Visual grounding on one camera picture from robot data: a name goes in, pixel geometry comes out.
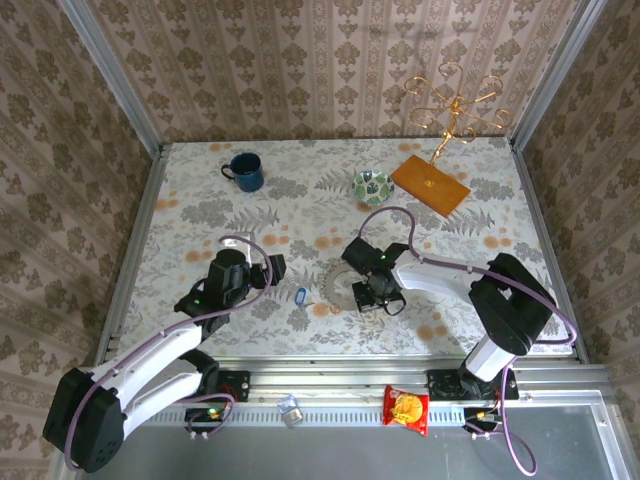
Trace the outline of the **aluminium table edge rail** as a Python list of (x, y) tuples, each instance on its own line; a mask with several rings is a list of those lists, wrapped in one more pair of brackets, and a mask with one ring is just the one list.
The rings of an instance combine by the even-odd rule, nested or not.
[(96, 365), (112, 358), (117, 350), (170, 150), (170, 144), (161, 146), (152, 162), (96, 350)]
[(554, 293), (556, 294), (557, 305), (567, 315), (568, 319), (576, 328), (577, 332), (579, 332), (579, 326), (571, 303), (571, 299), (555, 255), (551, 238), (546, 227), (545, 219), (540, 208), (540, 204), (535, 192), (534, 185), (530, 178), (526, 162), (524, 160), (522, 152), (514, 145), (514, 143), (512, 141), (509, 141), (508, 144), (511, 148), (511, 152), (514, 157), (514, 163), (520, 176), (523, 191), (530, 208), (532, 221), (535, 225), (535, 229), (541, 245), (541, 250), (549, 272), (550, 280), (552, 282)]

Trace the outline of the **aluminium frame post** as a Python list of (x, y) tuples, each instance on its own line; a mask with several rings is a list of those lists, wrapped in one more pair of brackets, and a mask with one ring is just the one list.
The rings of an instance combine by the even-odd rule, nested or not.
[(514, 151), (522, 152), (531, 139), (607, 3), (608, 0), (578, 0), (568, 25), (510, 136)]
[(92, 13), (88, 0), (59, 0), (59, 3), (139, 140), (147, 152), (155, 157), (161, 151), (163, 142), (128, 80), (115, 50)]

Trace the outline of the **gold hook stand wooden base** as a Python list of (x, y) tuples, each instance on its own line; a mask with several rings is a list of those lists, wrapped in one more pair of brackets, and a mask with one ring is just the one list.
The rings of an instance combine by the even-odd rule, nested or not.
[(513, 114), (503, 108), (494, 111), (489, 120), (473, 112), (473, 108), (482, 102), (499, 97), (504, 88), (500, 77), (488, 74), (481, 78), (480, 84), (486, 91), (477, 98), (468, 99), (462, 95), (464, 70), (457, 62), (443, 62), (437, 68), (446, 80), (456, 76), (458, 84), (449, 96), (444, 95), (431, 81), (423, 76), (413, 76), (405, 81), (404, 89), (409, 95), (422, 97), (433, 94), (436, 103), (433, 106), (416, 106), (409, 112), (410, 122), (423, 130), (432, 127), (439, 116), (446, 114), (448, 123), (444, 127), (441, 141), (430, 159), (425, 161), (417, 155), (409, 157), (391, 175), (397, 187), (405, 190), (414, 198), (443, 217), (448, 217), (468, 197), (470, 189), (453, 176), (444, 173), (436, 166), (451, 142), (468, 144), (478, 136), (478, 130), (471, 125), (459, 127), (459, 119), (466, 117), (499, 131), (506, 131), (513, 122)]

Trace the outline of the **dark blue mug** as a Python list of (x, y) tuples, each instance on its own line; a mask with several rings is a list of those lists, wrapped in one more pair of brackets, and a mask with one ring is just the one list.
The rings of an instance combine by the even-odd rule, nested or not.
[(262, 162), (255, 153), (236, 155), (228, 164), (221, 166), (221, 174), (247, 193), (259, 190), (264, 184)]

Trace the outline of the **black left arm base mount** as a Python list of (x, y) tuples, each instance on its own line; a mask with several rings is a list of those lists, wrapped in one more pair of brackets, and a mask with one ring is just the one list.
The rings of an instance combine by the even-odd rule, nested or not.
[(226, 393), (236, 402), (246, 403), (249, 399), (250, 387), (249, 371), (216, 370), (203, 376), (198, 394)]

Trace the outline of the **green leaf pattern bowl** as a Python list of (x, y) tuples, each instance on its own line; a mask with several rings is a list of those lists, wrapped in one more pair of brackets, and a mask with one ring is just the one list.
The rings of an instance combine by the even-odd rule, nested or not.
[(395, 183), (385, 172), (364, 170), (354, 176), (351, 190), (359, 202), (367, 206), (380, 206), (394, 195)]

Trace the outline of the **red snack packet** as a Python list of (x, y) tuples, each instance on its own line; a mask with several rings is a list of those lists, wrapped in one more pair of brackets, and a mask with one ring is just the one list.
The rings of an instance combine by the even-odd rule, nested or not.
[(382, 424), (401, 425), (423, 437), (428, 436), (428, 394), (416, 394), (387, 385), (383, 397)]

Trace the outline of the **floral patterned table cover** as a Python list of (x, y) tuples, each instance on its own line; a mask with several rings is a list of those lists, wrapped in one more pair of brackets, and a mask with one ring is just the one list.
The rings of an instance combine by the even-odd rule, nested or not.
[[(208, 273), (226, 234), (246, 232), (254, 259), (283, 254), (283, 280), (231, 316), (203, 349), (211, 356), (465, 356), (483, 326), (471, 305), (431, 292), (407, 292), (406, 309), (334, 314), (321, 296), (328, 271), (357, 235), (377, 248), (412, 240), (423, 254), (485, 263), (517, 257), (552, 287), (511, 149), (501, 138), (453, 143), (438, 167), (470, 189), (443, 217), (403, 190), (376, 214), (353, 195), (354, 176), (391, 173), (413, 155), (428, 158), (433, 139), (184, 143), (172, 146), (120, 344), (130, 348), (180, 316), (174, 305)], [(250, 152), (263, 186), (243, 192), (221, 166)], [(299, 288), (305, 303), (294, 303)]]

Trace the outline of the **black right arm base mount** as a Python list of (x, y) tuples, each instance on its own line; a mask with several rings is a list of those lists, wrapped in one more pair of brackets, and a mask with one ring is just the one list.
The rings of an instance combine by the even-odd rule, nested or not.
[(427, 371), (426, 386), (433, 401), (489, 401), (505, 395), (507, 400), (518, 400), (518, 386), (513, 372), (509, 372), (506, 387), (502, 388), (503, 374), (491, 381), (483, 381), (462, 368), (431, 369)]

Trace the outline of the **slotted aluminium mounting rail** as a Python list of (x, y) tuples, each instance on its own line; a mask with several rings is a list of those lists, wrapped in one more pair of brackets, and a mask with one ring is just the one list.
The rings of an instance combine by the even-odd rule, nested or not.
[[(248, 371), (249, 400), (253, 403), (279, 394), (291, 393), (316, 403), (372, 404), (382, 396), (386, 385), (425, 392), (429, 389), (428, 373), (460, 367), (460, 358), (434, 356), (372, 357), (219, 357), (222, 373)], [(512, 368), (519, 400), (540, 405), (579, 404), (589, 395), (615, 400), (614, 390), (604, 367), (581, 364), (569, 357), (525, 358)], [(104, 379), (103, 387), (114, 388), (123, 407), (144, 391), (176, 375), (195, 376), (197, 369), (184, 360), (167, 362), (134, 361), (117, 367), (114, 361), (93, 370), (92, 379)]]

